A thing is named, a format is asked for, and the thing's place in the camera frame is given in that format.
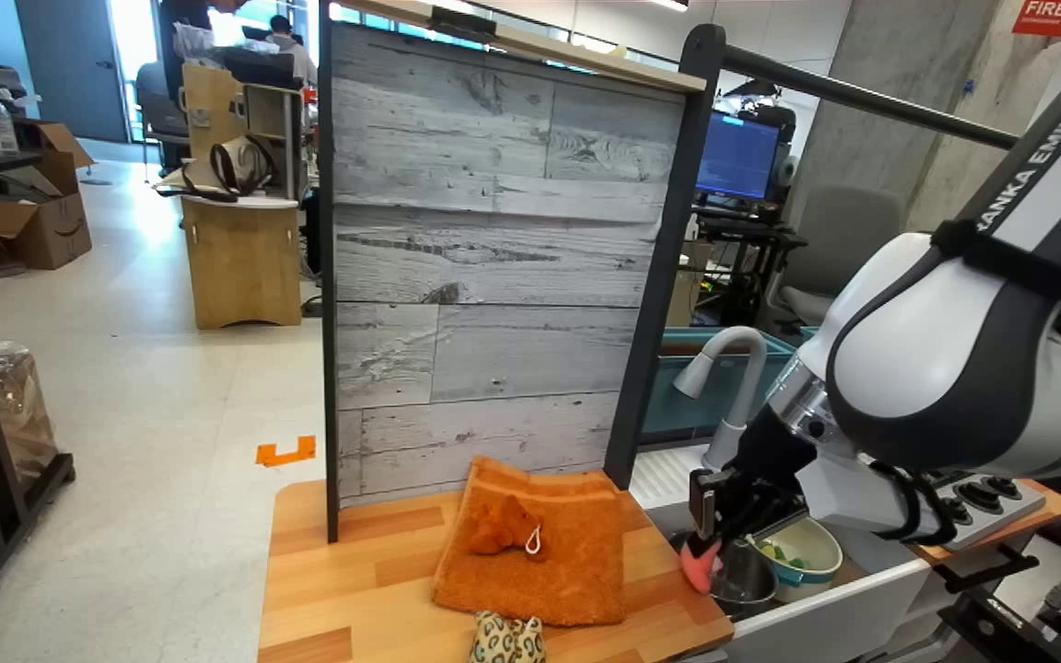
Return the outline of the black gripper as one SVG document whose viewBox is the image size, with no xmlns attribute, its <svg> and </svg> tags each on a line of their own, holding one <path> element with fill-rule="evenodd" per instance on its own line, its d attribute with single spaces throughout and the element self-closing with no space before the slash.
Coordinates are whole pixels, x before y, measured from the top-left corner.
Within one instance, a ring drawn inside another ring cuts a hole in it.
<svg viewBox="0 0 1061 663">
<path fill-rule="evenodd" d="M 697 467 L 689 475 L 689 517 L 705 545 L 733 542 L 773 527 L 804 510 L 795 470 L 815 461 L 815 447 L 761 409 L 739 436 L 739 452 L 727 470 Z"/>
</svg>

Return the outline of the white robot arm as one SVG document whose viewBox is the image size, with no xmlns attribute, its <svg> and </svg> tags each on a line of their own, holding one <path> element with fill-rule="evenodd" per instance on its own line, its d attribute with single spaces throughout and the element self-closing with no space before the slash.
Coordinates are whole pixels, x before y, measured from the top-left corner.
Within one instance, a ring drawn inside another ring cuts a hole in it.
<svg viewBox="0 0 1061 663">
<path fill-rule="evenodd" d="M 689 475 L 697 553 L 800 513 L 956 539 L 935 478 L 1061 475 L 1061 93 L 956 219 L 875 248 Z"/>
</svg>

